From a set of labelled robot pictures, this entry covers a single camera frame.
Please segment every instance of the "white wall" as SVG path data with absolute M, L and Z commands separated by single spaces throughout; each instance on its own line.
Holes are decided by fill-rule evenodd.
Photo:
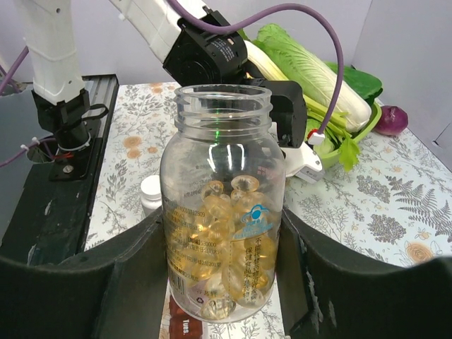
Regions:
M 302 0 L 335 28 L 343 44 L 345 61 L 350 63 L 371 0 Z M 281 0 L 206 0 L 231 23 L 250 16 Z M 145 41 L 128 22 L 118 19 L 117 10 L 108 0 L 73 0 L 73 21 L 81 71 L 85 75 L 116 73 L 121 83 L 168 81 L 170 77 L 148 49 Z M 248 28 L 254 37 L 265 23 L 275 22 L 286 28 L 308 49 L 322 59 L 334 60 L 334 49 L 323 28 L 303 13 L 286 12 L 271 16 Z M 10 66 L 24 47 L 23 31 L 13 0 L 0 4 L 0 60 Z M 27 60 L 16 79 L 30 81 L 32 69 Z
M 374 0 L 353 61 L 383 81 L 381 99 L 407 111 L 410 130 L 450 169 L 451 32 L 450 0 Z

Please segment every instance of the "white joint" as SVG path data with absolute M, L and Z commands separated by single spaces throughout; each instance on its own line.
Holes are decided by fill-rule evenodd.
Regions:
M 318 134 L 317 132 L 313 132 L 311 137 L 308 140 L 309 145 L 321 145 L 325 140 L 325 134 Z

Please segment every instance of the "table surface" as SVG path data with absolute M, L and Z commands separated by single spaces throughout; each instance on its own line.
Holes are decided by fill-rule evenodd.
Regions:
M 176 133 L 176 83 L 119 89 L 85 249 L 140 222 L 140 184 L 158 174 L 160 158 Z M 370 133 L 359 164 L 338 165 L 317 184 L 286 183 L 286 205 L 308 225 L 362 254 L 412 266 L 452 254 L 452 174 L 408 130 L 399 137 Z M 160 339 L 169 338 L 165 302 Z M 257 315 L 205 326 L 204 338 L 284 338 L 278 289 Z

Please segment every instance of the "clear plastic jar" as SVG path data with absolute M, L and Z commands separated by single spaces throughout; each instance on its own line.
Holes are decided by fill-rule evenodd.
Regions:
M 168 274 L 176 303 L 203 321 L 245 319 L 273 290 L 285 166 L 268 132 L 270 96 L 176 90 L 179 132 L 160 165 Z

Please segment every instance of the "cable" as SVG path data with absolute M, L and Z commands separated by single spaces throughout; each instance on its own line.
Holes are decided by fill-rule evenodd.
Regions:
M 46 143 L 51 143 L 51 142 L 53 142 L 53 141 L 57 141 L 57 140 L 56 140 L 56 139 L 53 139 L 53 138 L 44 138 L 44 139 L 41 139 L 41 140 L 40 140 L 40 143 L 43 143 L 43 144 L 46 145 Z M 0 162 L 0 168 L 5 167 L 5 166 L 11 164 L 14 160 L 17 160 L 21 155 L 23 155 L 24 153 L 27 152 L 27 148 L 28 148 L 28 149 L 31 149 L 31 148 L 34 148 L 34 147 L 36 147 L 36 146 L 38 146 L 38 145 L 39 145 L 39 143 L 36 143 L 36 142 L 34 142 L 34 141 L 33 141 L 33 143 L 31 143 L 30 145 L 25 145 L 25 147 L 24 147 L 19 153 L 17 153 L 17 154 L 14 155 L 13 157 L 11 157 L 11 158 L 9 158 L 9 159 L 3 161 L 3 162 Z
M 218 35 L 227 35 L 232 32 L 236 32 L 238 30 L 241 30 L 242 28 L 245 28 L 246 26 L 251 25 L 252 23 L 255 23 L 256 21 L 262 18 L 265 18 L 266 16 L 269 16 L 270 14 L 274 14 L 281 11 L 300 11 L 316 19 L 330 35 L 336 50 L 336 57 L 338 59 L 338 76 L 336 79 L 333 96 L 331 97 L 330 105 L 328 106 L 328 110 L 325 114 L 325 119 L 323 120 L 318 132 L 319 134 L 323 134 L 326 125 L 330 121 L 331 115 L 333 114 L 336 102 L 338 101 L 340 87 L 342 86 L 342 81 L 344 79 L 344 56 L 342 47 L 340 46 L 339 38 L 336 35 L 333 27 L 319 12 L 315 11 L 314 9 L 308 6 L 301 4 L 281 4 L 264 9 L 262 12 L 259 12 L 251 16 L 250 18 L 247 18 L 234 25 L 221 27 L 205 23 L 204 21 L 199 20 L 196 17 L 192 16 L 177 0 L 167 0 L 167 2 L 182 18 L 187 20 L 190 24 L 195 25 L 197 28 L 205 30 L 206 32 Z
M 2 72 L 4 76 L 7 74 L 7 72 L 1 65 L 0 65 L 0 72 Z M 20 93 L 19 87 L 17 87 L 16 83 L 13 80 L 11 80 L 9 83 L 11 84 L 11 86 L 13 87 L 13 89 L 15 90 L 16 93 Z
M 8 73 L 5 75 L 3 81 L 0 83 L 0 95 L 3 93 L 3 91 L 6 88 L 6 85 L 11 81 L 13 78 L 14 73 L 19 68 L 20 64 L 22 64 L 22 61 L 25 59 L 25 57 L 28 54 L 28 47 L 25 47 L 22 52 L 19 54 L 18 58 L 14 61 L 14 64 L 9 69 Z
M 85 118 L 82 118 L 82 121 L 87 121 L 87 120 L 98 120 L 98 119 L 101 119 L 101 118 L 107 116 L 108 113 L 109 113 L 109 110 L 108 110 L 108 107 L 105 106 L 104 104 L 95 104 L 95 105 L 93 105 L 93 106 L 90 107 L 90 110 L 93 111 L 94 109 L 102 109 L 102 108 L 104 109 L 104 111 L 103 111 L 102 113 L 100 113 L 100 114 L 98 114 L 98 115 L 95 115 L 95 116 L 93 116 L 93 117 L 85 117 Z

